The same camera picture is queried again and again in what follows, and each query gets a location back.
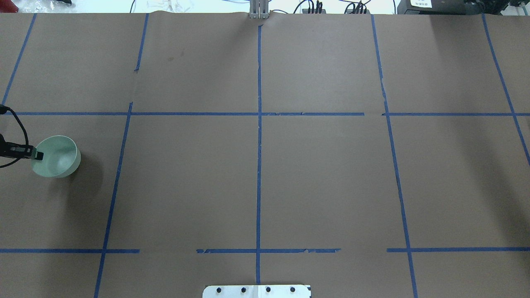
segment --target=blue tape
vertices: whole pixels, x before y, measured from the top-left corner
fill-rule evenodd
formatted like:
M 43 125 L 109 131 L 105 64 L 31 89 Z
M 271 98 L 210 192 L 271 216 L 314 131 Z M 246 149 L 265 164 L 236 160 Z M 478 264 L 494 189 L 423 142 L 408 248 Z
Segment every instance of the blue tape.
M 261 249 L 261 253 L 336 253 L 339 252 L 340 248 L 292 248 L 292 249 L 279 249 L 279 248 L 264 248 Z
M 227 248 L 227 249 L 197 249 L 197 253 L 336 253 L 340 248 Z
M 513 116 L 512 113 L 384 113 L 382 116 Z
M 511 102 L 510 94 L 508 93 L 508 88 L 506 87 L 506 82 L 504 81 L 504 77 L 502 76 L 502 71 L 500 70 L 499 62 L 497 61 L 497 55 L 495 55 L 493 43 L 491 42 L 491 38 L 490 38 L 490 31 L 488 30 L 488 24 L 486 22 L 486 15 L 484 13 L 482 13 L 482 23 L 484 24 L 486 38 L 488 38 L 488 44 L 490 46 L 491 56 L 493 57 L 493 62 L 495 62 L 495 67 L 497 68 L 497 73 L 499 74 L 500 82 L 502 84 L 502 88 L 504 89 L 504 94 L 506 95 L 506 100 L 508 101 L 508 105 L 510 106 L 510 111 L 514 118 L 515 127 L 517 128 L 517 133 L 519 134 L 519 139 L 521 140 L 521 144 L 523 146 L 523 150 L 526 155 L 526 161 L 528 162 L 528 165 L 530 165 L 530 154 L 528 153 L 528 148 L 526 147 L 525 139 L 523 137 L 523 132 L 521 132 L 521 127 L 519 126 L 519 121 L 517 120 L 517 115 L 515 114 L 514 105 Z
M 530 247 L 431 247 L 388 248 L 386 252 L 478 252 L 478 251 L 530 251 Z
M 334 113 L 334 112 L 266 112 L 263 116 L 364 116 L 364 113 Z
M 139 249 L 107 249 L 105 253 L 140 253 Z
M 142 61 L 142 52 L 144 51 L 144 41 L 145 41 L 145 32 L 147 32 L 147 22 L 149 21 L 149 14 L 145 14 L 144 21 L 144 32 L 142 33 L 142 41 L 140 42 L 140 51 L 138 52 L 138 61 L 136 62 L 135 72 L 138 72 L 140 69 L 140 62 Z
M 103 249 L 2 248 L 0 253 L 102 253 Z M 139 249 L 108 249 L 106 253 L 140 253 Z
M 20 116 L 126 116 L 126 112 L 17 112 Z
M 257 116 L 255 112 L 134 112 L 133 116 Z
M 197 253 L 256 253 L 254 248 L 198 249 Z
M 261 27 L 258 26 L 258 173 L 256 195 L 256 284 L 261 283 Z
M 125 122 L 125 130 L 123 131 L 123 140 L 121 141 L 120 158 L 118 160 L 118 169 L 116 170 L 116 178 L 114 180 L 114 189 L 112 191 L 112 199 L 110 201 L 109 217 L 107 219 L 107 228 L 105 229 L 105 238 L 103 240 L 103 252 L 101 253 L 100 266 L 98 270 L 98 279 L 96 280 L 96 288 L 94 290 L 94 298 L 99 296 L 99 288 L 101 285 L 101 276 L 103 275 L 103 265 L 105 264 L 105 251 L 109 243 L 110 225 L 112 223 L 112 216 L 114 214 L 114 205 L 116 204 L 116 194 L 118 193 L 118 182 L 120 180 L 121 165 L 123 163 L 123 154 L 125 152 L 125 143 L 127 142 L 127 134 L 129 133 L 129 123 L 131 120 L 131 113 L 133 110 L 133 103 L 129 104 L 129 111 L 127 112 L 127 120 Z
M 375 19 L 374 15 L 370 15 L 372 18 L 372 30 L 374 32 L 374 43 L 375 43 L 375 54 L 377 56 L 377 66 L 379 68 L 379 80 L 381 82 L 381 92 L 383 93 L 383 99 L 385 103 L 385 114 L 386 114 L 386 125 L 388 127 L 388 136 L 390 138 L 390 148 L 392 150 L 392 160 L 394 162 L 394 172 L 396 176 L 396 183 L 397 183 L 397 193 L 399 194 L 399 201 L 401 205 L 401 220 L 403 222 L 403 232 L 405 234 L 405 244 L 407 245 L 407 248 L 410 249 L 410 238 L 409 238 L 409 228 L 407 225 L 407 216 L 405 215 L 405 204 L 403 202 L 403 192 L 401 190 L 401 179 L 399 176 L 399 169 L 398 169 L 398 160 L 396 158 L 396 151 L 394 146 L 394 136 L 392 134 L 392 124 L 390 122 L 390 116 L 389 116 L 389 110 L 388 110 L 388 102 L 386 99 L 386 91 L 385 86 L 383 85 L 383 68 L 381 66 L 381 56 L 379 54 L 379 44 L 377 42 L 377 32 L 375 29 Z M 412 284 L 412 293 L 414 295 L 414 298 L 418 298 L 418 289 L 416 286 L 416 275 L 414 274 L 414 264 L 412 262 L 412 253 L 407 252 L 407 256 L 409 259 L 409 271 L 410 271 L 410 279 Z
M 28 32 L 26 33 L 26 38 L 24 39 L 24 43 L 22 44 L 22 48 L 20 49 L 19 57 L 16 59 L 15 67 L 13 68 L 13 72 L 11 73 L 11 78 L 9 79 L 9 82 L 7 83 L 7 88 L 5 89 L 4 99 L 2 99 L 2 104 L 5 104 L 5 102 L 7 101 L 7 96 L 9 95 L 11 84 L 13 84 L 13 80 L 15 79 L 16 70 L 19 69 L 20 60 L 22 59 L 22 55 L 24 54 L 24 50 L 26 49 L 26 45 L 28 44 L 31 30 L 33 29 L 33 24 L 35 24 L 36 18 L 37 18 L 37 14 L 34 13 L 33 18 L 31 19 L 30 27 L 28 28 Z

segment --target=wire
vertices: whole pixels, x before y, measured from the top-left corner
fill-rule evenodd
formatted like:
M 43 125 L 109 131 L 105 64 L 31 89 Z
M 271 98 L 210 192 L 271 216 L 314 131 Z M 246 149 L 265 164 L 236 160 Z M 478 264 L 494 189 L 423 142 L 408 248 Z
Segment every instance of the wire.
M 339 1 L 342 1 L 342 2 L 348 2 L 349 4 L 346 6 L 346 9 L 344 10 L 344 14 L 362 14 L 362 13 L 366 13 L 366 11 L 368 10 L 366 8 L 366 3 L 372 1 L 372 0 L 369 0 L 368 2 L 366 3 L 363 3 L 362 1 L 360 2 L 352 2 L 352 1 L 346 1 L 346 0 L 339 0 Z M 353 5 L 353 9 L 350 13 L 348 13 L 348 9 L 350 8 L 350 6 Z
M 24 128 L 24 125 L 22 125 L 22 122 L 20 121 L 19 117 L 16 115 L 15 111 L 13 111 L 13 109 L 8 108 L 8 107 L 6 107 L 6 108 L 7 108 L 7 110 L 8 110 L 9 112 L 11 112 L 11 114 L 13 115 L 13 117 L 15 117 L 15 120 L 16 120 L 16 122 L 19 123 L 20 128 L 22 128 L 22 132 L 24 133 L 24 141 L 26 142 L 26 146 L 28 146 L 28 145 L 29 145 L 28 132 L 26 132 L 26 129 Z M 1 168 L 6 168 L 6 167 L 8 167 L 8 166 L 14 164 L 15 162 L 17 162 L 17 161 L 19 161 L 19 160 L 20 160 L 20 159 L 15 159 L 14 161 L 12 161 L 12 162 L 10 162 L 10 163 L 4 164 L 4 165 L 0 165 L 0 169 L 1 169 Z
M 313 2 L 313 0 L 303 0 L 302 2 L 300 2 L 298 5 L 296 5 L 296 8 L 295 8 L 295 11 L 293 13 L 296 13 L 296 10 L 300 7 L 300 5 L 306 1 L 309 1 L 308 3 L 310 3 L 310 6 L 308 8 L 308 13 L 310 13 L 311 9 L 315 9 L 315 3 Z
M 131 3 L 131 9 L 129 9 L 129 13 L 132 13 L 133 12 L 133 5 L 136 3 L 136 0 L 132 0 L 132 3 Z

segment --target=bowl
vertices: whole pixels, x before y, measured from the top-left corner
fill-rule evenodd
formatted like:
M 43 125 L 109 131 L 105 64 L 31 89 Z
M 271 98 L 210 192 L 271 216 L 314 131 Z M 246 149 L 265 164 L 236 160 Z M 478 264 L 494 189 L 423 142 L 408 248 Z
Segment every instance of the bowl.
M 69 137 L 49 137 L 40 142 L 36 149 L 44 153 L 44 157 L 42 160 L 31 160 L 31 167 L 43 177 L 66 177 L 75 172 L 81 163 L 79 148 Z

